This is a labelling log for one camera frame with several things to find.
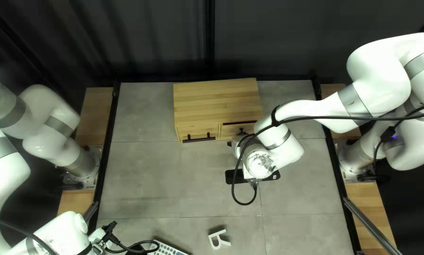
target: black cable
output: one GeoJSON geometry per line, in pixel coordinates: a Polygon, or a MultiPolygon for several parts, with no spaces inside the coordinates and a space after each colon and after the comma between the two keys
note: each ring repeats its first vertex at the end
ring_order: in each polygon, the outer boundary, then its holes
{"type": "MultiPolygon", "coordinates": [[[[392,121],[392,120],[398,120],[398,121],[403,121],[403,120],[408,120],[408,119],[417,119],[420,117],[424,117],[424,113],[416,115],[416,116],[406,116],[406,117],[399,117],[399,118],[381,118],[381,117],[351,117],[351,116],[304,116],[304,117],[297,117],[297,118],[292,118],[292,119],[286,119],[286,120],[282,120],[279,121],[279,124],[285,124],[285,123],[289,123],[289,122],[294,122],[294,121],[298,121],[298,120],[307,120],[307,119],[352,119],[352,120],[378,120],[378,121],[392,121]]],[[[235,178],[237,176],[237,169],[239,168],[240,162],[242,161],[242,157],[243,157],[243,153],[245,151],[245,149],[248,147],[248,145],[250,144],[250,142],[257,137],[258,135],[260,135],[262,132],[266,131],[269,128],[274,127],[274,125],[269,125],[266,126],[265,128],[259,130],[257,133],[255,133],[253,136],[251,136],[248,140],[248,142],[245,143],[245,145],[243,146],[242,150],[240,151],[240,156],[237,160],[237,164],[235,165],[235,169],[234,169],[234,175],[232,178],[232,185],[231,185],[231,194],[232,194],[232,198],[234,199],[234,201],[242,206],[247,206],[251,203],[253,203],[254,199],[256,198],[256,192],[257,192],[257,188],[254,189],[254,197],[253,199],[251,199],[251,201],[247,202],[247,203],[242,203],[239,200],[237,200],[237,198],[235,197],[234,194],[234,185],[235,185],[235,178]]]]}
{"type": "Polygon", "coordinates": [[[0,224],[6,226],[8,228],[11,228],[11,229],[13,229],[17,232],[20,232],[23,235],[26,235],[28,238],[31,238],[34,241],[38,242],[39,245],[42,246],[50,255],[57,255],[57,253],[52,248],[50,248],[50,246],[48,246],[44,241],[42,241],[42,239],[40,239],[36,235],[31,234],[31,233],[29,233],[29,232],[27,232],[27,231],[25,231],[25,230],[23,230],[19,227],[16,227],[16,226],[12,225],[11,223],[8,223],[8,222],[6,222],[2,219],[0,219],[0,224]]]}
{"type": "MultiPolygon", "coordinates": [[[[424,110],[424,106],[423,107],[420,107],[418,109],[415,109],[412,112],[408,113],[406,115],[406,117],[411,116],[412,114],[417,113],[417,112],[419,112],[421,110],[424,110]]],[[[396,129],[402,123],[402,121],[404,121],[404,120],[405,119],[401,119],[398,122],[396,122],[396,124],[393,126],[393,128],[396,129]]],[[[376,174],[375,170],[377,168],[377,163],[376,163],[376,161],[377,161],[377,152],[379,151],[379,148],[380,148],[380,145],[382,145],[382,142],[383,142],[382,139],[380,139],[380,142],[377,144],[377,146],[375,147],[375,150],[374,150],[374,157],[373,157],[374,161],[372,163],[372,168],[373,168],[374,174],[376,174]]]]}
{"type": "Polygon", "coordinates": [[[105,248],[105,251],[107,251],[109,253],[113,253],[113,254],[121,253],[121,252],[125,252],[125,251],[129,251],[129,252],[133,252],[133,253],[151,253],[151,252],[154,252],[154,251],[158,251],[158,249],[160,248],[160,244],[156,241],[153,241],[153,240],[140,241],[138,243],[132,244],[130,247],[127,247],[127,246],[121,244],[120,242],[117,243],[117,245],[119,247],[121,247],[122,250],[114,251],[114,250],[110,250],[108,248],[105,248]],[[136,246],[140,246],[142,244],[155,244],[155,245],[157,245],[157,247],[154,248],[154,249],[151,249],[151,250],[133,250],[132,249],[132,248],[135,248],[136,246]]]}

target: black handle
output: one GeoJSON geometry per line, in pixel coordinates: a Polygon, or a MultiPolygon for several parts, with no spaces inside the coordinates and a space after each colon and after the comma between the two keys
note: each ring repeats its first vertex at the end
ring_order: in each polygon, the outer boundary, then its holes
{"type": "Polygon", "coordinates": [[[201,142],[201,141],[212,141],[215,140],[215,136],[210,137],[210,132],[207,132],[207,137],[192,139],[190,134],[187,135],[188,139],[182,140],[182,142],[201,142]]]}

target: drawer handle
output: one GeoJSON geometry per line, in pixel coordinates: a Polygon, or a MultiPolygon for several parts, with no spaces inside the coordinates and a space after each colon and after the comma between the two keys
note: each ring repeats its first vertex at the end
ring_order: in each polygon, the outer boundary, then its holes
{"type": "Polygon", "coordinates": [[[190,134],[188,134],[186,137],[187,137],[187,139],[182,140],[182,142],[201,142],[201,141],[212,141],[212,140],[215,140],[215,136],[210,137],[210,132],[207,132],[207,137],[204,137],[204,138],[195,138],[195,139],[192,139],[192,137],[190,136],[190,134]]]}
{"type": "Polygon", "coordinates": [[[227,123],[223,123],[223,126],[237,125],[237,124],[249,124],[249,123],[256,123],[256,122],[257,122],[257,120],[240,121],[240,122],[227,122],[227,123]]]}

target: black metal frame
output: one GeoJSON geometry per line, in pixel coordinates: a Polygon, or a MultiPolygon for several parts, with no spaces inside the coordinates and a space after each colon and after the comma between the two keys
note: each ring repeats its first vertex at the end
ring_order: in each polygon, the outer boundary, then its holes
{"type": "Polygon", "coordinates": [[[111,147],[111,140],[113,138],[113,129],[114,129],[114,121],[116,119],[116,111],[118,109],[120,87],[121,87],[120,83],[115,83],[113,87],[113,100],[111,102],[111,110],[109,112],[105,142],[102,148],[102,158],[100,162],[99,175],[97,177],[96,192],[94,194],[94,202],[93,202],[93,203],[98,202],[99,204],[97,206],[95,213],[90,218],[88,235],[94,232],[97,227],[97,220],[98,220],[99,209],[101,205],[100,201],[102,199],[103,186],[105,184],[106,166],[108,165],[109,149],[111,147]]]}

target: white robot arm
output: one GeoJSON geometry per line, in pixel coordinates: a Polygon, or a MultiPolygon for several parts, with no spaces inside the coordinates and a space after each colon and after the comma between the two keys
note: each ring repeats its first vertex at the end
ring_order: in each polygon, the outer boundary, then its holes
{"type": "Polygon", "coordinates": [[[80,117],[58,94],[32,85],[18,97],[0,84],[0,128],[22,139],[30,154],[65,169],[75,181],[95,176],[98,158],[81,148],[70,135],[80,117]]]}
{"type": "MultiPolygon", "coordinates": [[[[412,102],[414,110],[419,107],[420,102],[424,103],[424,33],[398,36],[363,45],[350,55],[347,70],[353,83],[345,89],[321,101],[298,100],[281,105],[276,109],[274,118],[281,121],[299,116],[379,117],[406,102],[411,91],[416,96],[411,99],[418,99],[412,102]]],[[[396,117],[405,114],[405,111],[398,110],[396,117]]],[[[316,120],[337,133],[347,132],[367,122],[352,119],[316,120]]],[[[255,133],[269,127],[272,121],[272,116],[259,120],[254,126],[255,133]]],[[[399,132],[409,141],[417,140],[418,145],[424,145],[418,140],[420,138],[418,135],[413,135],[415,138],[411,138],[412,135],[404,134],[416,133],[415,127],[419,125],[410,126],[416,121],[418,120],[404,121],[399,126],[399,132]]],[[[380,133],[373,136],[379,137],[388,126],[379,127],[380,133]]],[[[241,141],[242,138],[239,136],[233,140],[233,149],[237,157],[240,156],[242,147],[237,146],[238,143],[245,143],[241,141]]],[[[285,124],[271,127],[257,138],[260,142],[248,145],[242,157],[244,172],[248,171],[248,178],[266,178],[273,171],[298,160],[303,155],[301,144],[285,124]]],[[[370,148],[363,148],[365,155],[356,155],[352,160],[364,157],[365,164],[370,164],[373,161],[371,152],[374,153],[374,142],[379,140],[372,138],[371,142],[367,142],[370,148]]],[[[414,142],[411,144],[414,151],[418,145],[413,146],[414,142]]],[[[390,156],[388,159],[390,163],[399,161],[395,158],[409,160],[408,158],[414,157],[412,153],[408,154],[406,149],[400,153],[398,152],[400,148],[395,148],[392,147],[392,152],[387,153],[390,156]]]]}

